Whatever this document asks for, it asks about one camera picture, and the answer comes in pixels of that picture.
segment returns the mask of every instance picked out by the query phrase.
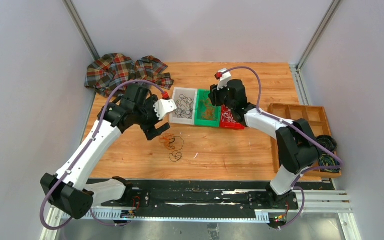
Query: wooden tabletop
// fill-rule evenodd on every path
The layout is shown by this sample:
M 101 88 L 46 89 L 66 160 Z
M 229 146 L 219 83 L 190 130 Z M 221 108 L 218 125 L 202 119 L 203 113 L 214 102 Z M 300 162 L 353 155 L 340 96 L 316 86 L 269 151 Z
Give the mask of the wooden tabletop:
M 210 89 L 217 83 L 214 74 L 222 68 L 248 66 L 261 78 L 260 107 L 267 110 L 271 103 L 299 104 L 289 65 L 286 63 L 220 63 L 167 62 L 174 87 Z M 257 102 L 258 83 L 248 70 L 231 72 L 241 79 L 251 103 Z M 87 135 L 97 119 L 106 98 L 96 95 L 87 124 Z M 171 151 L 160 143 L 159 137 L 147 141 L 139 126 L 129 128 L 104 154 L 91 174 L 93 178 L 182 179 L 225 181 L 269 181 L 275 177 L 272 165 L 270 137 L 256 129 L 233 130 L 171 123 L 167 133 L 183 139 L 182 158 L 169 159 Z M 319 181 L 318 177 L 303 180 Z

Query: plaid cloth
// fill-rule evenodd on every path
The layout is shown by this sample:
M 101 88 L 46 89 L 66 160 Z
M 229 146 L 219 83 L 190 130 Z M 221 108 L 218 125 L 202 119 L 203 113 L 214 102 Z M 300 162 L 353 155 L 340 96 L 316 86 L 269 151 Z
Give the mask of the plaid cloth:
M 86 88 L 109 97 L 120 84 L 129 80 L 147 80 L 162 88 L 170 89 L 174 83 L 170 73 L 162 73 L 168 66 L 153 56 L 136 61 L 120 53 L 106 54 L 87 67 Z

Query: gray floor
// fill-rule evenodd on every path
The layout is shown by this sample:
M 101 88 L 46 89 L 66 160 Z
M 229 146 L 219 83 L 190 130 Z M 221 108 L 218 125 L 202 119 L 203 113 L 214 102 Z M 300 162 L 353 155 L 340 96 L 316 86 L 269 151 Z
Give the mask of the gray floor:
M 94 220 L 74 220 L 58 240 L 344 240 L 337 214 L 304 214 L 276 231 L 259 223 L 142 222 L 124 227 L 102 226 Z

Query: wooden tray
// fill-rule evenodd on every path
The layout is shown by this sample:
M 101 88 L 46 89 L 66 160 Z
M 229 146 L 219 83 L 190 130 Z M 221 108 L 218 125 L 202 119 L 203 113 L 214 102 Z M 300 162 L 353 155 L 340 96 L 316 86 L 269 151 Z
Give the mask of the wooden tray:
M 326 117 L 325 108 L 322 106 L 305 106 L 292 104 L 272 103 L 268 107 L 268 112 L 284 119 L 305 119 L 309 122 L 314 136 L 329 135 L 332 136 L 331 128 L 329 127 L 328 118 Z M 271 154 L 273 156 L 273 168 L 277 173 L 281 167 L 279 162 L 278 143 L 274 138 L 271 138 Z M 313 167 L 319 166 L 316 161 Z M 313 170 L 305 173 L 306 176 L 321 177 L 321 178 L 338 178 L 342 175 L 339 172 L 324 172 Z

